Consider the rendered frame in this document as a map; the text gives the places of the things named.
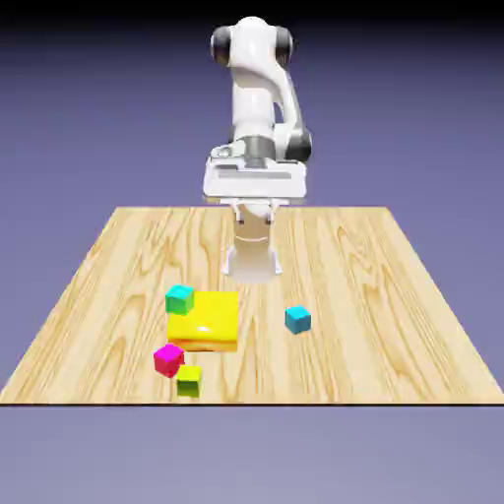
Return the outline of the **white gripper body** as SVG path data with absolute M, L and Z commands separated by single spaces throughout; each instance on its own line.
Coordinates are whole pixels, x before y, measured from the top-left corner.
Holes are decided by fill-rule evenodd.
M 306 196 L 307 168 L 302 162 L 266 159 L 265 167 L 247 167 L 243 157 L 209 158 L 203 193 L 214 199 L 300 200 Z

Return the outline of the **small teal green cube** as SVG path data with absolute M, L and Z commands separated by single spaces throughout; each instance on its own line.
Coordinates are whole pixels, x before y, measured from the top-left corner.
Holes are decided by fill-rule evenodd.
M 168 314 L 187 315 L 194 307 L 195 290 L 192 286 L 175 284 L 165 293 Z

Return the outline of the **small cyan cube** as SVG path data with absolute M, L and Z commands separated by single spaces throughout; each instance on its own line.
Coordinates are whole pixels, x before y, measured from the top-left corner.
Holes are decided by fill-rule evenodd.
M 284 324 L 293 334 L 307 332 L 311 329 L 311 314 L 302 305 L 288 307 L 284 312 Z

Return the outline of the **small magenta cube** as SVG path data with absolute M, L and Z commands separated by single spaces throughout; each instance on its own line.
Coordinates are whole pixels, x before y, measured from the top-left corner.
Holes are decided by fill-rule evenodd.
M 177 345 L 166 344 L 154 353 L 155 370 L 165 377 L 174 377 L 184 364 L 184 350 Z

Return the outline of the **small lime green cube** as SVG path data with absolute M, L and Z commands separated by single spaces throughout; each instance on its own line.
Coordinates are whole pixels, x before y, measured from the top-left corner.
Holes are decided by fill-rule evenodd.
M 202 368 L 198 365 L 183 364 L 176 374 L 176 389 L 179 397 L 198 398 L 200 396 Z

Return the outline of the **large yellow box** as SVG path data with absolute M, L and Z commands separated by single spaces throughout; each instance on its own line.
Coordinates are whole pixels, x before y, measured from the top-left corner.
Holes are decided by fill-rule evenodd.
M 167 341 L 185 351 L 236 351 L 238 334 L 237 291 L 196 291 L 193 308 L 167 320 Z

